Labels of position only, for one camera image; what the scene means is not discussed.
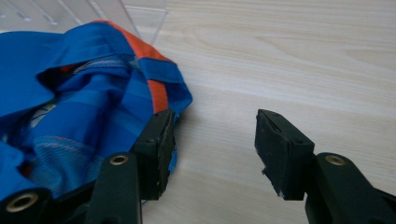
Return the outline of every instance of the wooden table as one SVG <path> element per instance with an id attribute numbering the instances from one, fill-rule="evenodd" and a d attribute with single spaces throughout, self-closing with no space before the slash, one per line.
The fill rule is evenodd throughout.
<path id="1" fill-rule="evenodd" d="M 145 223 L 307 223 L 254 147 L 259 108 L 355 162 L 396 194 L 396 2 L 168 1 L 155 47 L 194 97 L 177 125 L 178 167 Z"/>

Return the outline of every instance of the blue fabric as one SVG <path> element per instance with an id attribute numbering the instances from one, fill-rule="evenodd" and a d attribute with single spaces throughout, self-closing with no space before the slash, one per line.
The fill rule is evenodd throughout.
<path id="1" fill-rule="evenodd" d="M 103 158 L 128 151 L 153 114 L 149 79 L 165 83 L 177 115 L 192 100 L 176 64 L 137 60 L 105 22 L 62 35 L 0 34 L 0 52 L 0 200 L 33 187 L 59 196 L 94 180 Z"/>

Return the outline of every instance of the transparent plastic box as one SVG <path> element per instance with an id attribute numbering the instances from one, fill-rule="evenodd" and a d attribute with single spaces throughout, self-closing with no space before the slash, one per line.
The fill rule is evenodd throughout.
<path id="1" fill-rule="evenodd" d="M 0 0 L 2 31 L 63 33 L 104 19 L 153 44 L 165 16 L 165 0 Z"/>

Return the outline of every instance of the wood grain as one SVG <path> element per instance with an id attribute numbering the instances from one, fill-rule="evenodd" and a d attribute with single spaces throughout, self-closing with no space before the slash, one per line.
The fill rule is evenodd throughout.
<path id="1" fill-rule="evenodd" d="M 396 2 L 171 0 L 168 11 L 155 47 L 194 102 L 145 223 L 307 223 L 304 202 L 284 202 L 261 174 L 259 108 L 396 194 Z"/>

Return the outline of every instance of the light wood surface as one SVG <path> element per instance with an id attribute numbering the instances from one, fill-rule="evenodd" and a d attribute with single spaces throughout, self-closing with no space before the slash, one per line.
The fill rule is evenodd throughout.
<path id="1" fill-rule="evenodd" d="M 168 1 L 155 47 L 194 97 L 178 167 L 145 223 L 307 223 L 261 174 L 257 109 L 276 111 L 396 194 L 396 2 Z"/>

